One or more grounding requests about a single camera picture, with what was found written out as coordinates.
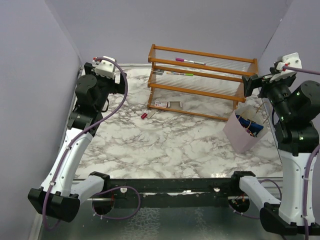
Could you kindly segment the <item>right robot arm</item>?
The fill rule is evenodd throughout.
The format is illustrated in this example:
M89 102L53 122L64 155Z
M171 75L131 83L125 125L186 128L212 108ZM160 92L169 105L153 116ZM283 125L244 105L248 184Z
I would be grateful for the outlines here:
M320 150L320 135L313 119L320 113L320 85L303 82L295 91L290 86L295 76L272 80L271 75L243 76L244 95L260 88L259 97L270 101L278 116L275 137L282 162L282 197L275 198L252 172L236 171L229 189L247 195L259 210L259 219L267 232L295 236L318 236L312 206L313 169Z

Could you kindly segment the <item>white paper bag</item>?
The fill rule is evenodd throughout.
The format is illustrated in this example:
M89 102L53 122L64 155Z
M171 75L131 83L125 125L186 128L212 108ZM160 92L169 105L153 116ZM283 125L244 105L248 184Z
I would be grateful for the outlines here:
M268 132L267 119L260 113L265 103L258 108L245 105L234 110L229 117L223 132L236 153L250 150Z

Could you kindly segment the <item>blue Burts chips bag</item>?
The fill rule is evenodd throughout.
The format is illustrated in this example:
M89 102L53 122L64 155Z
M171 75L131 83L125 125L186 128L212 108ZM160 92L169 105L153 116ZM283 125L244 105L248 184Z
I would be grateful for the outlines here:
M258 134L263 130L264 126L256 123L253 120L243 118L242 116L236 114L236 118L238 119L240 125L246 130L246 132L252 136L257 137Z

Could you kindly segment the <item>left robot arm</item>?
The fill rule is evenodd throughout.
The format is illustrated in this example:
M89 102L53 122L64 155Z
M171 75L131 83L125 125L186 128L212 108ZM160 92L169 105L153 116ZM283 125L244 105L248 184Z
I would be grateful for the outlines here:
M95 57L92 63L85 63L84 75L76 81L75 106L66 126L65 137L58 156L49 174L39 188L31 188L28 200L43 218L52 217L58 221L71 222L81 204L97 194L103 198L111 190L109 176L93 172L79 186L73 179L80 160L93 140L100 124L115 114L124 104L120 102L106 117L110 94L128 94L126 73L109 57Z

